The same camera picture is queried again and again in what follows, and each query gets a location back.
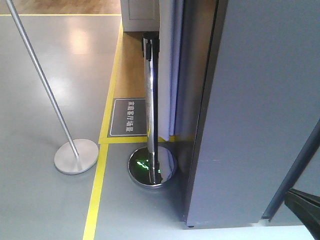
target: wooden floor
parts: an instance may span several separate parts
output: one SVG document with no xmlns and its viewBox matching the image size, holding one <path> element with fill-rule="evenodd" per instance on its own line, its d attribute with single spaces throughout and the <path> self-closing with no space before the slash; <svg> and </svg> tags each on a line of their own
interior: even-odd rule
<svg viewBox="0 0 320 240">
<path fill-rule="evenodd" d="M 142 32 L 124 32 L 114 98 L 144 98 L 145 68 Z"/>
<path fill-rule="evenodd" d="M 121 14 L 120 0 L 13 0 L 19 14 Z M 9 14 L 0 0 L 0 14 Z"/>
</svg>

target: yellow tape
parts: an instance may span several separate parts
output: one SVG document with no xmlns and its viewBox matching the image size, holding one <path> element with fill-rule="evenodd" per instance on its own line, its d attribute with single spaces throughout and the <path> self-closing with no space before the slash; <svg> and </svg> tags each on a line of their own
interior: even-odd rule
<svg viewBox="0 0 320 240">
<path fill-rule="evenodd" d="M 96 165 L 93 188 L 90 198 L 88 214 L 86 216 L 82 240 L 95 239 L 101 192 L 104 183 L 105 169 L 107 164 L 108 148 L 108 144 L 103 144 L 100 146 L 99 157 Z"/>
<path fill-rule="evenodd" d="M 11 14 L 0 14 L 0 17 L 11 16 Z M 19 16 L 121 16 L 121 14 L 19 14 Z"/>
<path fill-rule="evenodd" d="M 177 141 L 177 136 L 170 136 L 169 141 L 165 141 L 159 137 L 159 143 L 174 143 Z M 120 136 L 120 137 L 102 137 L 99 139 L 99 144 L 130 144 L 130 143 L 146 143 L 146 136 Z"/>
<path fill-rule="evenodd" d="M 106 107 L 105 107 L 104 116 L 103 116 L 103 123 L 105 121 L 107 121 L 107 123 L 108 123 L 107 129 L 106 129 L 107 132 L 108 132 L 108 128 L 109 128 L 112 101 L 114 98 L 114 91 L 115 91 L 115 86 L 116 86 L 116 78 L 117 78 L 119 58 L 120 58 L 120 53 L 121 53 L 122 37 L 123 37 L 123 29 L 122 29 L 122 22 L 120 21 L 119 35 L 118 35 L 118 40 L 117 40 L 117 44 L 116 44 L 110 86 L 109 86 L 109 90 L 108 90 Z M 105 131 L 103 123 L 102 123 L 102 127 L 101 127 L 102 133 Z M 105 169 L 106 169 L 106 163 L 107 163 L 108 148 L 109 148 L 109 144 L 101 144 L 100 145 L 99 158 L 98 158 L 98 162 L 97 162 L 97 166 L 96 166 L 96 172 L 95 172 L 95 177 L 94 177 L 94 182 L 93 182 L 90 204 L 89 204 L 88 214 L 86 217 L 85 228 L 84 228 L 82 240 L 94 240 L 95 239 L 100 198 L 101 198 L 101 192 L 102 192 L 102 187 L 103 187 L 103 183 L 104 183 Z"/>
<path fill-rule="evenodd" d="M 109 90 L 108 90 L 108 95 L 106 97 L 106 104 L 105 104 L 102 126 L 100 131 L 100 139 L 105 138 L 108 135 L 111 112 L 112 112 L 113 101 L 114 101 L 114 94 L 116 89 L 117 75 L 118 75 L 118 69 L 119 69 L 119 63 L 120 63 L 120 55 L 122 51 L 122 43 L 123 43 L 123 28 L 122 28 L 122 21 L 121 21 L 119 36 L 116 44 L 115 56 L 113 60 L 113 68 L 112 68 L 112 74 L 111 74 L 111 79 L 109 84 Z"/>
</svg>

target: stanchion base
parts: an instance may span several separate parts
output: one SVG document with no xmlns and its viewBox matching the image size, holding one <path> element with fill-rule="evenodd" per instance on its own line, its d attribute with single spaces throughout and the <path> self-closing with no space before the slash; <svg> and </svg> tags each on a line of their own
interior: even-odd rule
<svg viewBox="0 0 320 240">
<path fill-rule="evenodd" d="M 54 156 L 54 165 L 61 173 L 67 175 L 81 174 L 90 169 L 98 159 L 98 146 L 88 139 L 73 141 L 79 153 L 75 157 L 69 142 L 63 144 Z"/>
<path fill-rule="evenodd" d="M 129 159 L 129 175 L 135 183 L 142 187 L 149 189 L 160 188 L 172 178 L 178 164 L 171 152 L 162 146 L 158 146 L 158 163 L 158 182 L 154 184 L 149 176 L 148 149 L 146 147 L 139 148 Z"/>
</svg>

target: dark sign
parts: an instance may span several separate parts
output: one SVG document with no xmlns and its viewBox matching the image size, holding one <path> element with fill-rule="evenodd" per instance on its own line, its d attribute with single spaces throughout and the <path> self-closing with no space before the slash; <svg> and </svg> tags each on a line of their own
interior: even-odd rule
<svg viewBox="0 0 320 240">
<path fill-rule="evenodd" d="M 146 135 L 147 121 L 145 99 L 114 99 L 109 137 Z"/>
</svg>

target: silver stanchion pole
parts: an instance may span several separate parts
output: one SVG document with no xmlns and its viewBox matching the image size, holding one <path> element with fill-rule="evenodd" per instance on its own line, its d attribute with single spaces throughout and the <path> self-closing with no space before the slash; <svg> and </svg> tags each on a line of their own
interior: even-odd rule
<svg viewBox="0 0 320 240">
<path fill-rule="evenodd" d="M 80 174 L 91 168 L 98 159 L 98 147 L 97 145 L 88 139 L 76 139 L 73 141 L 68 127 L 65 123 L 64 117 L 61 114 L 57 101 L 50 88 L 47 78 L 41 68 L 36 53 L 30 43 L 25 28 L 20 20 L 15 5 L 12 0 L 5 0 L 6 4 L 11 12 L 11 16 L 14 23 L 22 37 L 24 45 L 32 59 L 35 69 L 42 81 L 46 93 L 52 103 L 54 111 L 61 123 L 61 126 L 65 132 L 68 142 L 62 145 L 54 156 L 54 165 L 62 173 L 68 175 Z"/>
<path fill-rule="evenodd" d="M 132 180 L 146 188 L 159 188 L 172 178 L 177 161 L 171 152 L 158 146 L 158 58 L 159 34 L 143 34 L 147 147 L 130 157 L 128 170 Z"/>
</svg>

